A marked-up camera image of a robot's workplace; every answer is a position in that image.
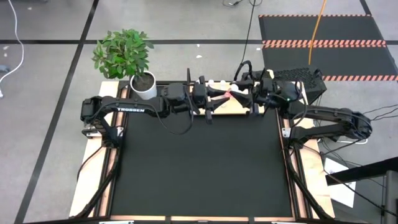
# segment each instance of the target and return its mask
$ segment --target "black mat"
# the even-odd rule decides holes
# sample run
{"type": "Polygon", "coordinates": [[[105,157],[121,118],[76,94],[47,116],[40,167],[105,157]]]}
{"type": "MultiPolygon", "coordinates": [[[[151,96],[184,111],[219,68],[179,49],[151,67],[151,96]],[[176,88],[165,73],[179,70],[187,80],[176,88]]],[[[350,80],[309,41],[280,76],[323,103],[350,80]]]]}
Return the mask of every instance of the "black mat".
{"type": "MultiPolygon", "coordinates": [[[[264,64],[273,70],[308,66],[308,48],[264,48],[264,64]]],[[[397,75],[388,49],[370,48],[314,48],[312,65],[324,75],[397,75]]]]}
{"type": "MultiPolygon", "coordinates": [[[[317,16],[259,18],[263,40],[310,40],[317,16]]],[[[371,16],[322,16],[317,40],[382,40],[371,16]]]]}
{"type": "Polygon", "coordinates": [[[291,217],[275,111],[213,122],[130,114],[111,214],[291,217]]]}

